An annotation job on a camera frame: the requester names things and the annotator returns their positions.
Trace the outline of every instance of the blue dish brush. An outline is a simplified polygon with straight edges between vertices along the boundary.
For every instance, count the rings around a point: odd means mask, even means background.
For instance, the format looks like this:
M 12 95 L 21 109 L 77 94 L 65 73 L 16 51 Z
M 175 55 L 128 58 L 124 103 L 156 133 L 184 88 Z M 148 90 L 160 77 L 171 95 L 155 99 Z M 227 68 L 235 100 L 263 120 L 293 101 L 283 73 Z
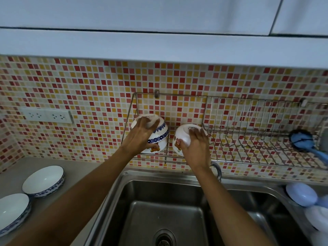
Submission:
M 300 152 L 313 153 L 325 165 L 328 165 L 328 154 L 315 148 L 313 136 L 304 129 L 296 129 L 290 132 L 289 141 L 291 145 Z

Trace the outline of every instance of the countertop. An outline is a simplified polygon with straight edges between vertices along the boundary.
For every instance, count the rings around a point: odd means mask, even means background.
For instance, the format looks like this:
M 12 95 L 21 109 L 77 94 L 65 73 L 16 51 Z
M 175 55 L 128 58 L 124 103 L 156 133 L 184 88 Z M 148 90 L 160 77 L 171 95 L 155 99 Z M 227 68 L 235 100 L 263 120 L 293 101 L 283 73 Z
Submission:
M 29 222 L 31 222 L 34 217 L 59 198 L 61 194 L 66 192 L 81 178 L 99 166 L 99 163 L 24 157 L 6 172 L 0 174 L 0 198 L 14 193 L 22 193 L 22 184 L 28 176 L 43 167 L 51 165 L 58 165 L 64 169 L 66 177 L 64 185 L 49 197 L 35 199 L 32 203 L 31 215 L 19 229 L 0 237 L 0 246 L 4 246 L 10 242 Z M 93 218 L 76 237 L 71 246 L 82 246 L 84 244 L 96 219 L 97 213 L 98 212 L 96 212 Z

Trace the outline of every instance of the cabinet door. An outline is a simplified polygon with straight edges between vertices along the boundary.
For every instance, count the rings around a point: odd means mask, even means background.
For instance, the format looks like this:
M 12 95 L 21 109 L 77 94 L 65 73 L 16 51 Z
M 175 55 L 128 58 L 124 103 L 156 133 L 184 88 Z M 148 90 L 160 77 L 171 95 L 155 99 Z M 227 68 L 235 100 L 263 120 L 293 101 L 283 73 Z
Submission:
M 328 0 L 283 0 L 272 33 L 328 35 Z
M 280 0 L 0 0 L 0 26 L 268 35 Z

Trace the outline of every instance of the sink basin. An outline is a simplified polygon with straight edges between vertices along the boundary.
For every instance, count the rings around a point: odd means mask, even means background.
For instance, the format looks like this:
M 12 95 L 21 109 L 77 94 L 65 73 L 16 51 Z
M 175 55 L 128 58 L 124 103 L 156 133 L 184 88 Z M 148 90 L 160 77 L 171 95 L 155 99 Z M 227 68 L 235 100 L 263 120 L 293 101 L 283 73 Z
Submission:
M 302 210 L 277 185 L 223 180 L 233 198 L 276 245 L 311 245 Z M 86 245 L 224 245 L 194 176 L 130 171 L 106 198 Z

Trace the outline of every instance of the stainless steel wire rack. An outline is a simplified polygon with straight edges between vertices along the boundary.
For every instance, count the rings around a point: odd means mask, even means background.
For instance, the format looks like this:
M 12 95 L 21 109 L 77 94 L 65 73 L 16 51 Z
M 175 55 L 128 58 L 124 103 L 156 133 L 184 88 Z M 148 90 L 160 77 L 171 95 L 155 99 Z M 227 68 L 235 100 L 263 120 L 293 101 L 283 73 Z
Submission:
M 147 113 L 164 118 L 170 129 L 169 141 L 163 151 L 142 153 L 135 160 L 185 164 L 174 152 L 172 141 L 179 125 L 193 123 L 209 134 L 214 161 L 328 169 L 313 154 L 293 149 L 288 138 L 290 131 L 302 128 L 311 132 L 318 144 L 328 127 L 328 104 L 136 92 L 131 97 L 121 143 L 134 118 Z

